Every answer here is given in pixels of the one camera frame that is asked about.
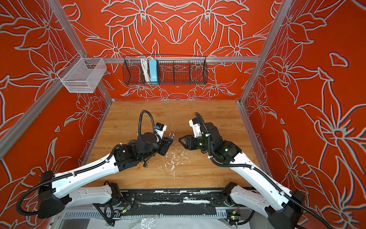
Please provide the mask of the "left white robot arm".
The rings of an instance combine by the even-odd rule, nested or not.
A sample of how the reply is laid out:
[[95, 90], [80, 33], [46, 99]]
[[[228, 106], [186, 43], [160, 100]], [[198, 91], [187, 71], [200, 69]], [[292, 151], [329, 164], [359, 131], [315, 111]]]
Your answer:
[[[152, 132], [142, 134], [144, 114], [148, 114], [150, 120], [154, 121], [150, 112], [143, 110], [140, 113], [137, 139], [133, 139], [127, 144], [117, 144], [106, 156], [77, 169], [62, 173], [54, 173], [51, 170], [42, 173], [39, 183], [18, 199], [17, 213], [23, 216], [36, 215], [40, 219], [50, 218], [65, 208], [75, 205], [77, 202], [75, 192], [82, 186], [102, 177], [136, 167], [139, 163], [143, 163], [146, 167], [148, 161], [155, 155], [166, 155], [173, 143], [174, 132], [171, 132], [169, 136], [164, 136], [167, 126], [153, 122]], [[38, 192], [38, 210], [24, 210], [23, 201], [36, 191]]]

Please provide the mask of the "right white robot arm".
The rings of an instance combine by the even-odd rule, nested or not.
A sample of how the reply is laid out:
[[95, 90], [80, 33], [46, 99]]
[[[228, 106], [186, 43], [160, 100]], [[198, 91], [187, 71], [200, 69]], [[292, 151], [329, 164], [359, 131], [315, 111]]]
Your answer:
[[305, 196], [301, 191], [290, 190], [271, 178], [237, 145], [223, 140], [217, 127], [206, 123], [198, 112], [189, 121], [189, 125], [193, 134], [179, 138], [185, 149], [207, 153], [214, 165], [230, 168], [257, 190], [256, 193], [251, 193], [233, 182], [229, 183], [225, 190], [234, 203], [266, 217], [275, 229], [300, 229], [298, 223], [303, 213], [310, 214], [326, 228], [331, 228], [323, 217], [305, 206]]

